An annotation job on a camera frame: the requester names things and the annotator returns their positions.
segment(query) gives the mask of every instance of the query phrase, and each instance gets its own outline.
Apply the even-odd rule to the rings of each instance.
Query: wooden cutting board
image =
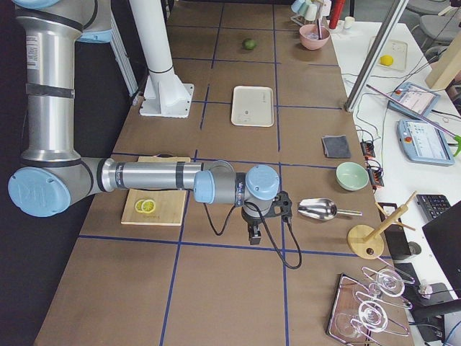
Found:
[[[138,162],[190,162],[189,157],[142,156]],[[180,226],[186,203],[186,191],[130,190],[122,215],[124,225]],[[139,213],[135,204],[139,200],[152,199],[156,208],[152,213]]]

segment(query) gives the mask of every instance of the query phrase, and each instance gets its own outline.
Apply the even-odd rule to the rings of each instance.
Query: pink bowl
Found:
[[[322,39],[317,40],[312,35],[317,35],[317,25],[307,24],[300,28],[300,40],[301,44],[308,50],[317,50],[322,48],[330,39],[330,32],[325,28],[321,27]]]

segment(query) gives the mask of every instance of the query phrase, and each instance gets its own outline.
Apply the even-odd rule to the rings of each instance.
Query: lemon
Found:
[[[252,38],[246,38],[245,40],[243,40],[242,46],[246,50],[253,50],[254,48],[256,48],[257,44],[256,41]]]
[[[380,58],[380,63],[384,66],[390,66],[394,63],[394,58],[386,54]]]
[[[153,200],[144,200],[141,203],[143,213],[150,214],[156,209],[156,203]]]
[[[138,212],[138,213],[144,213],[143,210],[141,209],[141,206],[143,204],[145,200],[139,200],[135,203],[135,210]]]

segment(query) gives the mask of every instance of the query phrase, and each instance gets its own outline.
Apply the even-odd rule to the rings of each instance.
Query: yellow lemon slice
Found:
[[[143,213],[150,214],[156,209],[156,203],[154,200],[144,200],[141,203],[141,210]]]
[[[384,66],[390,66],[394,63],[394,58],[386,54],[380,58],[380,63]]]
[[[144,213],[144,212],[143,212],[143,209],[141,208],[141,206],[142,206],[142,204],[143,204],[144,201],[145,201],[145,200],[139,200],[139,201],[137,201],[137,202],[135,203],[135,210],[136,210],[138,213]]]

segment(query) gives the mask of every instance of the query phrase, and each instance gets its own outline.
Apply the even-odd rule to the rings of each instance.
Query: white desk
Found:
[[[356,75],[358,75],[364,63],[370,40],[373,36],[376,36],[380,25],[380,23],[374,22],[356,22],[350,30],[343,30],[341,33],[335,33],[331,36],[348,94],[357,79]],[[404,76],[415,68],[423,56],[410,31],[404,24],[396,26],[390,39],[408,44],[406,70],[400,72],[376,66],[372,73],[373,77],[370,78],[368,84],[382,92],[393,91],[405,79]],[[423,66],[426,62],[426,59],[422,58],[418,66]],[[427,66],[410,77],[408,81],[427,87],[425,78],[430,71],[431,68]],[[400,78],[389,79],[376,76]],[[442,97],[434,109],[457,114],[447,94],[445,92],[440,92],[440,94]],[[401,205],[413,191],[418,191],[421,194],[443,194],[447,196],[452,205],[457,203],[461,200],[461,155],[455,158],[455,165],[450,167],[417,164],[407,160],[399,146],[396,131],[396,123],[403,116],[392,110],[387,110],[386,112],[387,103],[388,101],[384,97],[364,95],[362,101],[357,103],[354,110],[354,121],[357,125],[371,132],[375,138],[377,137],[376,130],[358,119],[358,116],[376,126],[379,136],[384,134],[383,142],[382,140],[375,141],[376,159],[384,167],[383,181],[385,184],[385,187],[377,190],[375,194],[376,201]],[[461,133],[461,120],[455,120],[453,117],[444,119],[435,114],[431,114],[429,118],[441,123],[445,128],[456,134]],[[364,138],[365,140],[370,139],[367,134],[364,134]],[[447,140],[449,143],[453,143],[451,138],[447,138]],[[448,289],[451,289],[452,287],[445,278],[424,238],[421,227],[426,223],[426,220],[415,200],[411,203],[409,211],[402,216],[402,222],[416,228],[416,231],[406,229],[405,232],[408,241],[414,241],[422,248],[422,253],[411,259],[416,274],[422,283],[444,283]],[[415,343],[416,345],[423,345],[422,339],[420,337],[418,339],[418,335],[415,336]]]

